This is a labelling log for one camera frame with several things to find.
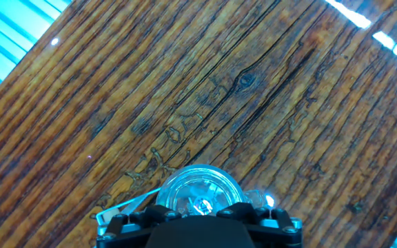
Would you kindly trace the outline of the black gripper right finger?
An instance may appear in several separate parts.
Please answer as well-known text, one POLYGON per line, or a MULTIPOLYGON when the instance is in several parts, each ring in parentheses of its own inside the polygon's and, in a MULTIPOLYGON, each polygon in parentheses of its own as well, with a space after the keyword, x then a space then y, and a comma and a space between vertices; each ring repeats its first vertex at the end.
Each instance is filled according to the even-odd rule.
POLYGON ((255 208, 250 203, 235 203, 216 213, 220 219, 230 220, 230 227, 239 242, 253 247, 302 248, 303 224, 284 209, 255 208))

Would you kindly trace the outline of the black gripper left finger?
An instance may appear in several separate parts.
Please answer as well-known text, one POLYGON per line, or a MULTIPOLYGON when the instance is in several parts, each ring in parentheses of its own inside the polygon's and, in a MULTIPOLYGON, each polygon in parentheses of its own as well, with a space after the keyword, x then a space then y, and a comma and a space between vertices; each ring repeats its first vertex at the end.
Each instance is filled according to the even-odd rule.
POLYGON ((162 223, 181 218, 177 211, 152 205, 131 214, 116 214, 96 238, 96 248, 144 248, 152 232, 162 223))

